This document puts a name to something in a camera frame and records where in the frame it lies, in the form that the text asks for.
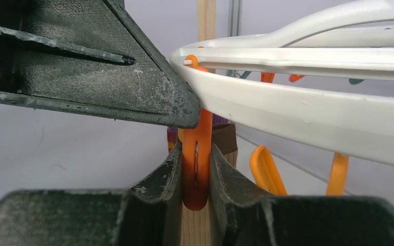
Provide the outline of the tan brown sock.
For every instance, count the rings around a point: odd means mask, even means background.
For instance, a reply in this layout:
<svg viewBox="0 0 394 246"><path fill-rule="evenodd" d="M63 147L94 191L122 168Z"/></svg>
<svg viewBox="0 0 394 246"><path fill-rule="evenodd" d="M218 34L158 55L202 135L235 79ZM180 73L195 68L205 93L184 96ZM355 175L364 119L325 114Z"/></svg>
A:
<svg viewBox="0 0 394 246"><path fill-rule="evenodd" d="M212 127L212 143L215 144L223 155L238 150L235 124L220 124Z"/></svg>

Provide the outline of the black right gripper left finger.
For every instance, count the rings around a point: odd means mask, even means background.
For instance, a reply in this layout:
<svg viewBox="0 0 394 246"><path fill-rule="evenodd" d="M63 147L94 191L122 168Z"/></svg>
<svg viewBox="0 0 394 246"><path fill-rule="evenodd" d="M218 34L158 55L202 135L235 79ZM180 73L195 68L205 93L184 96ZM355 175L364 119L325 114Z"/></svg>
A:
<svg viewBox="0 0 394 246"><path fill-rule="evenodd" d="M17 190L0 200L0 245L179 245L182 146L124 189Z"/></svg>

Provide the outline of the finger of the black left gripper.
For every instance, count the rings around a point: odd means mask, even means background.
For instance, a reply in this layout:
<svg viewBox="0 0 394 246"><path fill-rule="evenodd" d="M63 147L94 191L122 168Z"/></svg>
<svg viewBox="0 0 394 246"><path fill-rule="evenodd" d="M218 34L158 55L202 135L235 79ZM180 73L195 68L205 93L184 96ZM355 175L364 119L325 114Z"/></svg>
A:
<svg viewBox="0 0 394 246"><path fill-rule="evenodd" d="M0 104L178 128L200 118L119 1L0 1Z"/></svg>

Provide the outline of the orange clothespin clip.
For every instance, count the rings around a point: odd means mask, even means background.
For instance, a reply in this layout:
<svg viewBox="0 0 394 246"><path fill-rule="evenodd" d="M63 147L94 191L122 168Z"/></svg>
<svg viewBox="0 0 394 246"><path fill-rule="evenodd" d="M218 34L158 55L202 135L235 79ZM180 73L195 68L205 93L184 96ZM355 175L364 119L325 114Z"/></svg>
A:
<svg viewBox="0 0 394 246"><path fill-rule="evenodd" d="M249 166L257 186L273 195L287 196L272 154L266 146L258 146L252 152Z"/></svg>
<svg viewBox="0 0 394 246"><path fill-rule="evenodd" d="M198 126L184 129L182 137L183 204L201 210L209 193L212 113L201 108Z"/></svg>

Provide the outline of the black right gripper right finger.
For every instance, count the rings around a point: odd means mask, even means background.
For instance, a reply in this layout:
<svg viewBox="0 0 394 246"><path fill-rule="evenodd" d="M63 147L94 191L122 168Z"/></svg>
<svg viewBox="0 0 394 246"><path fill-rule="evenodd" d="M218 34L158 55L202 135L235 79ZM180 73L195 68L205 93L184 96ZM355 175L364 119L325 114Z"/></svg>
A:
<svg viewBox="0 0 394 246"><path fill-rule="evenodd" d="M213 146L212 245L394 245L394 207L370 196L275 196Z"/></svg>

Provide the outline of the white round clip hanger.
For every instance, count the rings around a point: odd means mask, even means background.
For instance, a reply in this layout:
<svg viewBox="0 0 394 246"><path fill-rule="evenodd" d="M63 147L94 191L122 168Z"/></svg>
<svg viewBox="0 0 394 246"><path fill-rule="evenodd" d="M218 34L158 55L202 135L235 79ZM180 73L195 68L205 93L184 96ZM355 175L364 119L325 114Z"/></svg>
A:
<svg viewBox="0 0 394 246"><path fill-rule="evenodd" d="M170 56L204 108L394 165L394 1L245 1L243 11L243 36Z"/></svg>

